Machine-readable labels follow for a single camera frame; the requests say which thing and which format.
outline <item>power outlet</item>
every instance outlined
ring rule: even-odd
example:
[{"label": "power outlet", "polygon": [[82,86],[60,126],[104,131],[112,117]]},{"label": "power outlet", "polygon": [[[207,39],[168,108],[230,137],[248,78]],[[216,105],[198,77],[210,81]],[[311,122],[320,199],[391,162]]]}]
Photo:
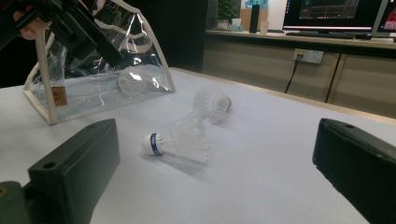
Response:
[{"label": "power outlet", "polygon": [[323,51],[308,50],[308,49],[296,49],[294,51],[293,60],[297,60],[297,56],[302,55],[300,62],[306,63],[321,63],[323,58]]},{"label": "power outlet", "polygon": [[308,63],[321,63],[322,58],[323,58],[323,51],[309,50],[308,56],[306,57],[306,61]]}]

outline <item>shuttlecock feather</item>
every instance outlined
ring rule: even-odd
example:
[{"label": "shuttlecock feather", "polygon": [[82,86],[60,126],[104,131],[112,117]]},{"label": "shuttlecock feather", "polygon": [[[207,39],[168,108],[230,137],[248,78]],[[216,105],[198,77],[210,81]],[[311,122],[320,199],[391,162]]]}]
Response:
[{"label": "shuttlecock feather", "polygon": [[231,100],[216,86],[200,89],[193,101],[193,111],[203,120],[217,123],[225,117],[231,106]]},{"label": "shuttlecock feather", "polygon": [[207,162],[208,144],[205,127],[196,117],[188,116],[163,132],[149,134],[142,142],[146,154],[162,155],[170,153],[193,161]]},{"label": "shuttlecock feather", "polygon": [[145,90],[146,78],[138,68],[130,66],[120,71],[117,85],[126,95],[135,96]]}]

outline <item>hand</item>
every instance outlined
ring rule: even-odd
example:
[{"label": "hand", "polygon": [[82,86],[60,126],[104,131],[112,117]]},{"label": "hand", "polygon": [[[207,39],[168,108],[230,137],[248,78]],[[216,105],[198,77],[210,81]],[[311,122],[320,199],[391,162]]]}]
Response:
[{"label": "hand", "polygon": [[[28,5],[26,7],[26,11],[29,11],[33,6]],[[19,20],[25,14],[24,11],[15,11],[14,12],[14,20]],[[21,29],[21,36],[28,40],[35,39],[37,32],[41,32],[46,30],[50,26],[50,23],[45,23],[40,19],[35,19],[34,21],[30,22],[28,25]]]}]

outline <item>computer monitor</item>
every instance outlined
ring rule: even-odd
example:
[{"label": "computer monitor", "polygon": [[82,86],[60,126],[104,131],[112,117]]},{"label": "computer monitor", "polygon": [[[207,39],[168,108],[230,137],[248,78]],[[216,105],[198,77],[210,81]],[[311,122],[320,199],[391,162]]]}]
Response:
[{"label": "computer monitor", "polygon": [[378,32],[396,33],[396,0],[387,0],[387,6],[378,25]]},{"label": "computer monitor", "polygon": [[283,30],[370,33],[382,0],[287,0]]}]

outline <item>shuttlecock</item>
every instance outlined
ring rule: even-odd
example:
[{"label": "shuttlecock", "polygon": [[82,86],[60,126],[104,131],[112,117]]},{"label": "shuttlecock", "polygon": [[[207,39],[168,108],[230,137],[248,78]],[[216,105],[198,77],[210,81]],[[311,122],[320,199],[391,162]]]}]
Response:
[{"label": "shuttlecock", "polygon": [[161,156],[165,152],[199,162],[209,159],[205,127],[192,116],[176,122],[163,132],[147,135],[142,148],[148,155]]},{"label": "shuttlecock", "polygon": [[203,120],[217,123],[225,117],[231,106],[231,100],[216,86],[200,89],[193,101],[193,111]]},{"label": "shuttlecock", "polygon": [[135,96],[146,88],[146,78],[136,67],[127,67],[120,71],[117,86],[127,96]]}]

